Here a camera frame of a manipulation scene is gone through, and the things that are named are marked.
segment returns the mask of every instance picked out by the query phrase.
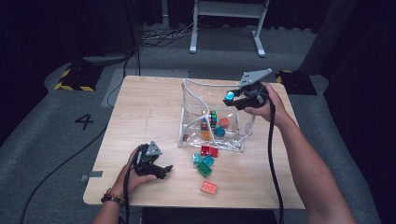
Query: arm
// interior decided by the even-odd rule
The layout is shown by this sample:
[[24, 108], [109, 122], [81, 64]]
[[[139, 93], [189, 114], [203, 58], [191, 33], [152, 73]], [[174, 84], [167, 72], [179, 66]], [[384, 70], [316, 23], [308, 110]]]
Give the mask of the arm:
[[[276, 106], [275, 126], [282, 134], [293, 181], [305, 205], [308, 223], [356, 223], [326, 163], [286, 112], [279, 95], [268, 83], [263, 85]], [[247, 107], [245, 111], [266, 120], [270, 118], [268, 102], [260, 108]]]
[[[122, 197], [122, 195], [123, 195], [123, 180], [124, 180], [125, 174], [128, 170], [129, 164], [132, 162], [132, 158], [134, 157], [135, 153], [136, 153], [136, 149], [129, 157], [128, 162], [122, 167], [120, 174], [117, 177], [117, 180], [113, 185], [113, 188], [111, 188], [111, 190], [109, 192], [110, 194], [114, 194], [119, 197]], [[153, 179], [156, 179], [155, 175], [139, 176], [134, 170], [132, 170], [131, 176], [129, 178], [128, 193], [131, 194], [141, 184], [147, 183]], [[119, 223], [119, 215], [120, 215], [120, 205], [115, 202], [105, 201], [105, 202], [103, 202], [102, 206], [100, 207], [100, 210], [92, 223], [93, 224], [100, 224], [100, 223], [117, 224], [117, 223]]]

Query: person's right hand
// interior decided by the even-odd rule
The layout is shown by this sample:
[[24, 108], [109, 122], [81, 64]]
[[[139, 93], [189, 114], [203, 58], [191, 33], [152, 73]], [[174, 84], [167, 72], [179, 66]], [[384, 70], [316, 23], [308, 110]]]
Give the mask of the person's right hand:
[[[289, 116], [288, 112], [286, 112], [285, 106], [283, 105], [283, 102], [280, 99], [277, 92], [274, 91], [274, 88], [269, 83], [266, 83], [266, 82], [263, 82], [262, 85], [264, 85], [265, 89], [267, 89], [269, 97], [274, 102], [274, 105], [276, 107], [275, 125], [277, 125], [277, 124], [279, 124], [279, 122], [282, 119], [285, 119]], [[245, 112], [247, 112], [251, 115], [262, 116], [267, 121], [270, 121], [270, 119], [271, 119], [271, 107], [270, 107], [269, 100], [267, 100], [265, 105], [263, 105], [262, 107], [259, 107], [259, 108], [246, 107]]]

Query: yellow black striped base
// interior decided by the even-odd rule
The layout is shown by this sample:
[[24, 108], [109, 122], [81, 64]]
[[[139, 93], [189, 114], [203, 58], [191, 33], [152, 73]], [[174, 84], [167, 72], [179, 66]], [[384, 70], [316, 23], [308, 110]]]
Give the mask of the yellow black striped base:
[[96, 91], [96, 83], [102, 74], [103, 67], [77, 68], [70, 65], [66, 68], [55, 90], [67, 91]]

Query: person's right arm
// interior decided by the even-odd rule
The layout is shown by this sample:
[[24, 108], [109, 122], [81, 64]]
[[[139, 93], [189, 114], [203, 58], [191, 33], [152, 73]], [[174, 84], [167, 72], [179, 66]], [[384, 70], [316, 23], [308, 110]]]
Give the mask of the person's right arm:
[[[308, 223], [356, 223], [326, 163], [287, 113], [279, 95], [268, 83], [263, 85], [276, 106], [275, 126], [282, 134]], [[269, 102], [260, 108], [247, 107], [245, 111], [266, 120], [270, 118]]]

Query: person's left hand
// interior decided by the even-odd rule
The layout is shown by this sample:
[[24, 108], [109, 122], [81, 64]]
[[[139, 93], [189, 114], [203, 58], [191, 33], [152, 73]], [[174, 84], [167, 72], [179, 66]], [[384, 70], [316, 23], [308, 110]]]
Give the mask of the person's left hand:
[[[123, 181], [124, 177], [127, 173], [127, 170], [132, 162], [132, 159], [134, 157], [134, 154], [136, 153], [137, 148], [131, 153], [129, 156], [128, 162], [122, 167], [119, 176], [117, 177], [116, 182], [113, 185], [113, 188], [111, 188], [110, 192], [111, 194], [118, 195], [120, 197], [123, 196]], [[128, 194], [131, 194], [137, 187], [140, 185], [147, 183], [151, 180], [156, 179], [157, 177], [155, 175], [138, 175], [134, 169], [131, 171], [131, 174], [129, 176], [129, 183], [128, 183]]]

